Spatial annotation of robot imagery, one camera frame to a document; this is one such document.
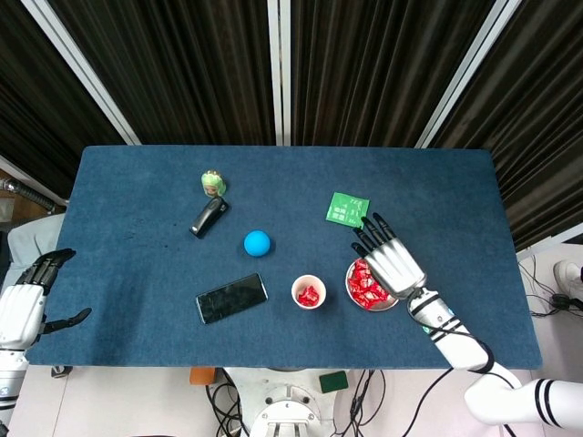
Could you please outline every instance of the blue ball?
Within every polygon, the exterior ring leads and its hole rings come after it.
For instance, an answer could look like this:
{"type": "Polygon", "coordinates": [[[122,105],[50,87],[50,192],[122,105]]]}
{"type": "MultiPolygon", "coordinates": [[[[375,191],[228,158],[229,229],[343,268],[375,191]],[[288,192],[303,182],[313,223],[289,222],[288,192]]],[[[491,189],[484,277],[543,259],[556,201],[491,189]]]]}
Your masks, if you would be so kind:
{"type": "Polygon", "coordinates": [[[245,251],[252,257],[262,257],[270,251],[270,237],[262,230],[252,230],[245,237],[244,246],[245,251]]]}

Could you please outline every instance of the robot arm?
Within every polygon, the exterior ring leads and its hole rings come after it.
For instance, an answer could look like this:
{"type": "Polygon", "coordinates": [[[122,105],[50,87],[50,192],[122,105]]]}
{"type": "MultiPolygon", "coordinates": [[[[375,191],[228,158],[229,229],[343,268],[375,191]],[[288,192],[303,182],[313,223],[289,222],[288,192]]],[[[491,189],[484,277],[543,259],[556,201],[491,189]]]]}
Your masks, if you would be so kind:
{"type": "Polygon", "coordinates": [[[74,255],[75,251],[63,249],[41,256],[0,296],[0,437],[7,435],[25,378],[26,351],[42,334],[75,326],[91,312],[85,308],[70,319],[45,322],[46,298],[56,274],[74,255]]]}
{"type": "Polygon", "coordinates": [[[436,291],[427,290],[426,275],[381,216],[379,229],[363,223],[372,235],[355,229],[366,249],[353,248],[371,267],[377,281],[397,299],[407,300],[411,317],[420,324],[454,369],[482,373],[465,392],[465,402],[481,422],[544,422],[583,430],[583,384],[534,380],[521,386],[518,378],[498,364],[485,343],[474,337],[436,291]]]}

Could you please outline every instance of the orange object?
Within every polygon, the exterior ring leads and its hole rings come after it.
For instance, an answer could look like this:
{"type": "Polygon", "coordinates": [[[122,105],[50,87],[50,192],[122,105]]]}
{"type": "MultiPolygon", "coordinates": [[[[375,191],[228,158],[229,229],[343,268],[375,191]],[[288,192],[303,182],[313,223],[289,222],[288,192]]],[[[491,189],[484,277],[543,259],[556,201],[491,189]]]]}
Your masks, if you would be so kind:
{"type": "Polygon", "coordinates": [[[210,385],[215,381],[214,367],[190,368],[190,385],[210,385]]]}

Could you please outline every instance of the black stripe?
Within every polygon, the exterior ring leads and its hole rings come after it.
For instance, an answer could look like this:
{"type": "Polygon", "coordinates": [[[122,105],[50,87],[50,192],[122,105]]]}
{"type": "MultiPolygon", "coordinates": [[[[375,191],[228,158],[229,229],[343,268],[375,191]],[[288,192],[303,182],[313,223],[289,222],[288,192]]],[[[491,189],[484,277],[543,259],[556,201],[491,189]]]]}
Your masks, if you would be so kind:
{"type": "MultiPolygon", "coordinates": [[[[448,330],[456,330],[457,328],[459,328],[460,326],[462,326],[462,322],[459,321],[457,322],[454,326],[452,326],[451,328],[449,328],[448,330]]],[[[448,334],[450,334],[452,332],[442,332],[441,335],[438,335],[437,337],[435,337],[434,339],[434,343],[437,343],[438,341],[440,341],[443,337],[447,336],[448,334]]]]}
{"type": "Polygon", "coordinates": [[[545,387],[545,406],[547,407],[548,418],[550,419],[550,421],[553,422],[555,426],[561,428],[561,425],[557,423],[555,417],[553,416],[553,412],[550,410],[550,402],[548,401],[548,393],[550,392],[550,386],[553,384],[553,382],[555,381],[554,380],[549,381],[547,387],[545,387]]]}
{"type": "Polygon", "coordinates": [[[550,423],[548,423],[547,419],[545,418],[545,415],[543,414],[542,409],[540,408],[540,401],[538,400],[538,394],[540,393],[540,386],[542,385],[542,383],[546,381],[546,380],[538,380],[537,382],[537,387],[535,388],[535,404],[537,405],[537,411],[538,411],[538,415],[540,416],[540,418],[543,420],[544,423],[546,423],[547,425],[550,425],[550,423]]]}
{"type": "Polygon", "coordinates": [[[436,300],[440,299],[438,294],[435,294],[433,297],[429,298],[428,300],[426,300],[425,302],[423,302],[421,305],[419,305],[417,308],[415,308],[414,310],[411,310],[411,315],[414,316],[415,314],[417,314],[420,310],[422,310],[423,308],[425,308],[427,305],[429,305],[430,303],[435,302],[436,300]]]}
{"type": "MultiPolygon", "coordinates": [[[[439,325],[437,328],[441,328],[441,329],[443,329],[443,328],[444,328],[444,326],[445,326],[447,323],[453,323],[453,322],[454,322],[454,321],[456,321],[456,320],[459,320],[459,319],[458,319],[456,316],[454,316],[454,317],[452,317],[450,320],[444,321],[444,322],[443,322],[441,325],[439,325]]],[[[433,329],[433,330],[431,330],[431,331],[429,332],[429,335],[434,335],[434,334],[436,334],[437,332],[440,332],[440,331],[439,331],[439,330],[436,330],[436,329],[433,329]]]]}

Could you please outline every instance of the bowl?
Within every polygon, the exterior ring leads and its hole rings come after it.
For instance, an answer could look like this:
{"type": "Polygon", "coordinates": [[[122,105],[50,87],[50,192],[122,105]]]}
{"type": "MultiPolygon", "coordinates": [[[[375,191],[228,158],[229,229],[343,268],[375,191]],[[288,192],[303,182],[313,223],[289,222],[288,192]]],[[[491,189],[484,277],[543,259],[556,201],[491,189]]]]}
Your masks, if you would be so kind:
{"type": "Polygon", "coordinates": [[[324,300],[326,299],[326,287],[319,278],[313,275],[303,275],[296,279],[293,282],[293,285],[291,285],[291,296],[293,297],[293,301],[297,303],[298,306],[303,310],[315,310],[320,305],[322,305],[324,300]],[[300,293],[302,293],[302,291],[306,287],[310,287],[311,285],[316,289],[316,291],[320,295],[320,300],[318,300],[318,303],[316,303],[313,307],[307,307],[305,305],[302,305],[298,301],[298,296],[300,295],[300,293]]]}
{"type": "Polygon", "coordinates": [[[399,300],[395,299],[393,296],[391,296],[391,294],[389,294],[389,297],[387,298],[387,300],[385,302],[376,303],[370,309],[367,309],[366,307],[364,307],[363,305],[358,303],[353,298],[353,295],[351,293],[350,283],[348,282],[348,279],[353,275],[355,265],[356,265],[356,261],[350,265],[348,270],[346,270],[346,278],[344,280],[344,283],[346,284],[346,292],[348,293],[348,296],[350,297],[351,301],[354,302],[356,305],[358,305],[363,310],[373,311],[373,312],[387,311],[387,310],[391,309],[392,307],[394,307],[399,300]]]}

